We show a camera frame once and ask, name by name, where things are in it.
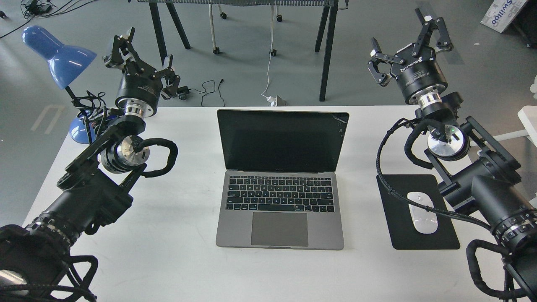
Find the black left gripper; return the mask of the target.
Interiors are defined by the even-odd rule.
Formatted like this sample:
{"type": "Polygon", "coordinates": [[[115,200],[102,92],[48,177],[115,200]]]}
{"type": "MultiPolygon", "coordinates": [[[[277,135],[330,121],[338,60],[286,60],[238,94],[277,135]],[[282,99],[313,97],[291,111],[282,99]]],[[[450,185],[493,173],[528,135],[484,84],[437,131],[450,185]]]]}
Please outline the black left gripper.
{"type": "Polygon", "coordinates": [[[127,113],[127,107],[140,105],[143,117],[151,117],[157,112],[161,96],[169,100],[178,96],[180,76],[173,69],[173,55],[164,59],[163,70],[140,67],[138,55],[132,46],[136,29],[131,27],[126,34],[114,36],[109,45],[109,55],[102,57],[107,68],[123,70],[119,90],[115,100],[117,108],[127,113]]]}

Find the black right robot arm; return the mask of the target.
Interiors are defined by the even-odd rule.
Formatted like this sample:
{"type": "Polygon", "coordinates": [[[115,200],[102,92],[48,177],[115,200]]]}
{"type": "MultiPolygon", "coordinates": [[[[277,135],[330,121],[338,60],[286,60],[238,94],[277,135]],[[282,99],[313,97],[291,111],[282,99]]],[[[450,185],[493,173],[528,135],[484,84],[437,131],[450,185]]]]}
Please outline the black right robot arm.
{"type": "Polygon", "coordinates": [[[495,243],[473,240],[466,248],[470,275],[484,294],[504,301],[536,300],[536,208],[516,191],[520,163],[475,119],[458,123],[462,98],[448,87],[436,59],[453,49],[442,17],[415,10],[422,29],[415,42],[394,55],[381,52],[376,39],[368,61],[375,82],[395,80],[405,103],[417,105],[414,119],[399,119],[381,141],[377,176],[387,193],[409,205],[486,228],[495,243]],[[435,169],[439,192],[451,211],[411,201],[389,185],[381,170],[381,152],[395,130],[411,128],[404,152],[416,166],[435,169]]]}

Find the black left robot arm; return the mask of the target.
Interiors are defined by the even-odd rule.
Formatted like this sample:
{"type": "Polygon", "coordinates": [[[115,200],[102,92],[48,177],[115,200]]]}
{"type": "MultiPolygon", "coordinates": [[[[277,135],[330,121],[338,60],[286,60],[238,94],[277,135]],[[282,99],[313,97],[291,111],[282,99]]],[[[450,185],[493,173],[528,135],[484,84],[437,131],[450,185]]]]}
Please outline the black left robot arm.
{"type": "Polygon", "coordinates": [[[115,36],[103,59],[106,67],[123,73],[117,109],[103,109],[95,137],[88,137],[88,147],[57,182],[62,194],[27,226],[1,228],[2,302],[58,302],[54,291],[69,294],[64,302],[95,302],[89,287],[98,260],[72,256],[71,247],[82,233],[92,235],[113,224],[131,207],[129,191],[139,177],[167,174],[176,162],[175,143],[142,139],[140,134],[144,119],[155,115],[160,96],[177,95],[180,77],[172,55],[159,71],[140,59],[132,46],[134,32],[131,28],[115,36]]]}

